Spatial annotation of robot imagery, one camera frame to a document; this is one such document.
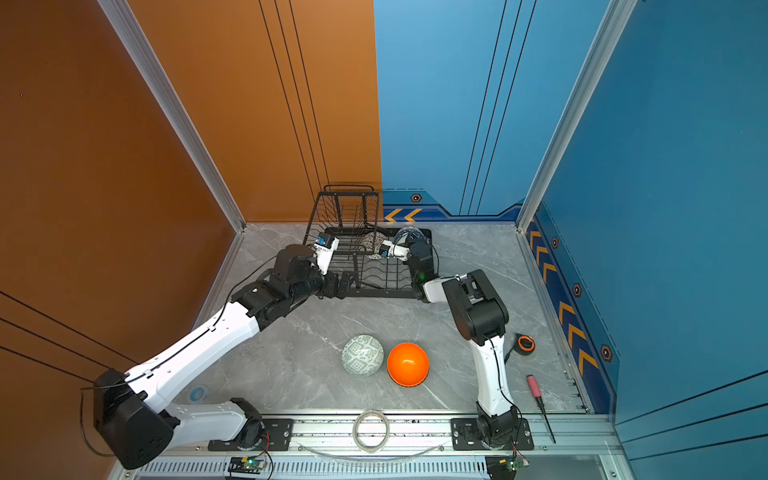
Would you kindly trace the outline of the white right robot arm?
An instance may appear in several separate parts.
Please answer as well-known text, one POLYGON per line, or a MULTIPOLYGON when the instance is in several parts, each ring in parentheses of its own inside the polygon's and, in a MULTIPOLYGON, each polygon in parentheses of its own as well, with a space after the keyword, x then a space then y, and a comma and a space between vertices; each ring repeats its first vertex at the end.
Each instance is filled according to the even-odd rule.
POLYGON ((505 369, 506 305, 483 271, 439 276, 428 242, 415 241, 407 250, 405 263, 417 297, 427 303, 447 304, 459 334, 471 347, 478 377, 481 440, 492 449, 511 444, 522 424, 522 414, 512 399, 505 369))

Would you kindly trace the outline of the brown patterned bowl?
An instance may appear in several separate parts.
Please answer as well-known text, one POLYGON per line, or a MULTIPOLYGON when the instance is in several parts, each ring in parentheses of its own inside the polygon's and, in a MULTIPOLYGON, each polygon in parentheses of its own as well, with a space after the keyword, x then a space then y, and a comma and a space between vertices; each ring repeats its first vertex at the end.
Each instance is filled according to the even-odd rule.
POLYGON ((364 256, 368 259, 381 259, 380 250, 383 246, 383 242, 387 240, 387 236, 379 231, 371 231, 365 234, 361 240, 361 247, 364 256))

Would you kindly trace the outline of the blue triangle patterned bowl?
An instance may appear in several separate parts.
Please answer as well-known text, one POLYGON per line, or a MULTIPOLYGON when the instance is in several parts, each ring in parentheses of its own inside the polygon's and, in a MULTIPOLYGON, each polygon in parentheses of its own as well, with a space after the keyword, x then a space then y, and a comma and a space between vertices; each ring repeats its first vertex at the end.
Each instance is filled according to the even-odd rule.
POLYGON ((425 241, 426 235, 417 227, 405 226, 397 231, 393 238, 396 245, 410 245, 413 242, 425 241))

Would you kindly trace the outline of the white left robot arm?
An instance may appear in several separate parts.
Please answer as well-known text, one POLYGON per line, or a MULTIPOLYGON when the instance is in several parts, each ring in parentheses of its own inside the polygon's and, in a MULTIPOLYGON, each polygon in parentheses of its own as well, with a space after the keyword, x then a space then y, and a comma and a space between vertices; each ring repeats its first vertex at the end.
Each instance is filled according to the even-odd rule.
POLYGON ((308 298, 345 298, 354 273, 336 273, 333 251, 291 244, 258 279, 231 294, 212 318, 155 357, 121 373, 109 369, 93 384, 93 425, 126 469, 142 467, 169 448, 206 441, 240 450, 259 445, 265 426, 247 400, 183 407, 174 402, 199 374, 308 298))

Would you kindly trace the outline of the green spiral bowl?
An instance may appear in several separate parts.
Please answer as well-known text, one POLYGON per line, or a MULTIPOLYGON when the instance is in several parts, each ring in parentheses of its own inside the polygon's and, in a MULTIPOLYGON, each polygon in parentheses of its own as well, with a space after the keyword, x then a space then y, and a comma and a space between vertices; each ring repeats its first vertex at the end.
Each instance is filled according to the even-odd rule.
POLYGON ((361 334, 351 338, 341 354, 345 371, 357 377, 374 375, 384 359, 384 348, 379 340, 371 335, 361 334))

